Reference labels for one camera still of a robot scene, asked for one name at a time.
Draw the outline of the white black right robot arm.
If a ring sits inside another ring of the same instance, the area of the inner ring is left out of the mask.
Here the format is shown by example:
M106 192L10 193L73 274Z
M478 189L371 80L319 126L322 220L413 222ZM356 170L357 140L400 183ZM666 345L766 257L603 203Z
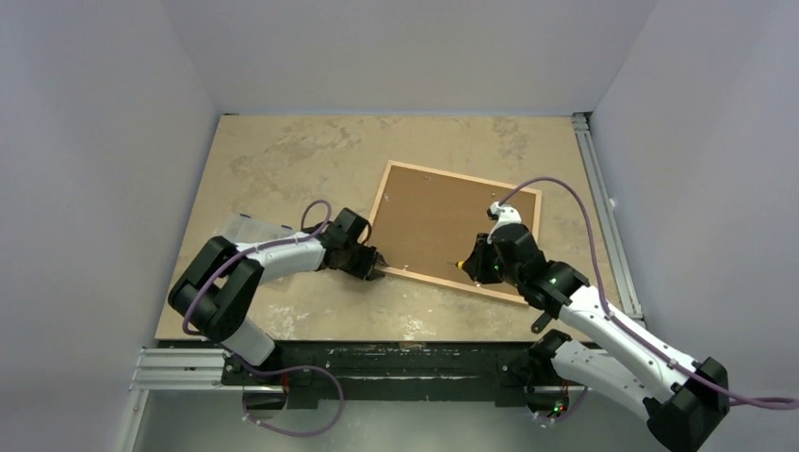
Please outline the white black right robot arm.
M561 331L549 331L530 350L529 370L542 383L557 377L579 382L643 419L670 451L696 451L728 415L726 368L656 338L608 304L587 277L548 260L522 224L480 233L470 255L456 265L475 283L507 283L540 320L558 319L586 334L599 355Z

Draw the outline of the wooden picture frame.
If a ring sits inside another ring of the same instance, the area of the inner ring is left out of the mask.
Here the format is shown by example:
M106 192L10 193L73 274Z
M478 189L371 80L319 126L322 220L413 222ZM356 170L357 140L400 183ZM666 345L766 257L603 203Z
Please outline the wooden picture frame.
M369 216L368 243L383 255L391 276L526 306L508 284L480 286L456 267L473 250L476 235L493 227L487 208L513 189L513 184L389 161Z

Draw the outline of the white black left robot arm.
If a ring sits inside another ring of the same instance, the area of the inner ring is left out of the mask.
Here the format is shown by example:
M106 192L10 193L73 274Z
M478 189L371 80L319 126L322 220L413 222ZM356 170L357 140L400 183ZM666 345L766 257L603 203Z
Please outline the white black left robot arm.
M245 362L244 372L256 384L271 384L281 372L278 347L248 317L259 286L321 270L379 280L387 263L368 244L372 231L366 218L344 208L277 239L235 243L213 236L173 284L167 302L186 334L223 346Z

